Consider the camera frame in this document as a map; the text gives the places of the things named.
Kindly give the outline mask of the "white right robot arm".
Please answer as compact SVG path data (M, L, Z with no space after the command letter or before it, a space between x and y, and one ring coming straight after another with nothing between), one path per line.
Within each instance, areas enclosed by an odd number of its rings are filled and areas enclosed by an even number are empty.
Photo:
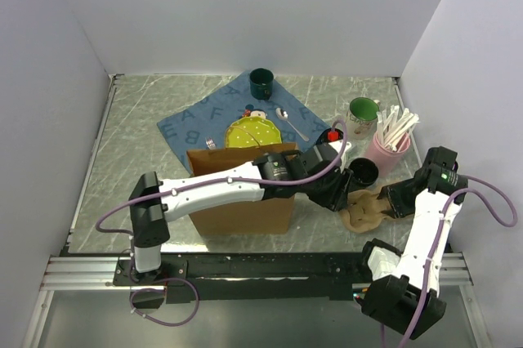
M444 315L439 274L449 230L464 197L449 196L468 181L457 172L457 154L432 147L413 178L386 185L378 199L395 219L413 224L403 251L379 239L367 242L357 262L359 276L371 282L358 300L363 314L414 340Z

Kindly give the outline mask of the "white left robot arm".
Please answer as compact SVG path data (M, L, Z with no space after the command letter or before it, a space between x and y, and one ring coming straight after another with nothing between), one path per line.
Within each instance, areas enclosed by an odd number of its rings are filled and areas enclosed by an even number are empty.
M313 145L305 152L271 153L238 167L180 180L160 181L144 174L129 198L134 239L132 273L144 284L162 274L161 247L168 223L193 212L231 203L289 199L306 194L314 203L338 212L347 206L351 173L347 141Z

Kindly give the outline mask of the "brown pulp cup carrier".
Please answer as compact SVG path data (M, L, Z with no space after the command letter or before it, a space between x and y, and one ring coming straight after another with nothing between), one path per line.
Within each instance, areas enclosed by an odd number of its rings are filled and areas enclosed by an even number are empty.
M383 221L396 221L400 218L394 213L386 196L379 190L357 190L347 195L347 208L338 212L343 225L351 232L363 234L377 229Z

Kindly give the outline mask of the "brown paper bag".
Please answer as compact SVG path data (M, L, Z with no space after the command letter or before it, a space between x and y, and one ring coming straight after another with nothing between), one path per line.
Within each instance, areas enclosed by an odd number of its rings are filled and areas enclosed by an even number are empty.
M231 149L190 149L186 152L192 176L222 172L253 161L265 153L298 148L297 143ZM285 234L293 212L294 198L231 203L190 214L202 236L232 234Z

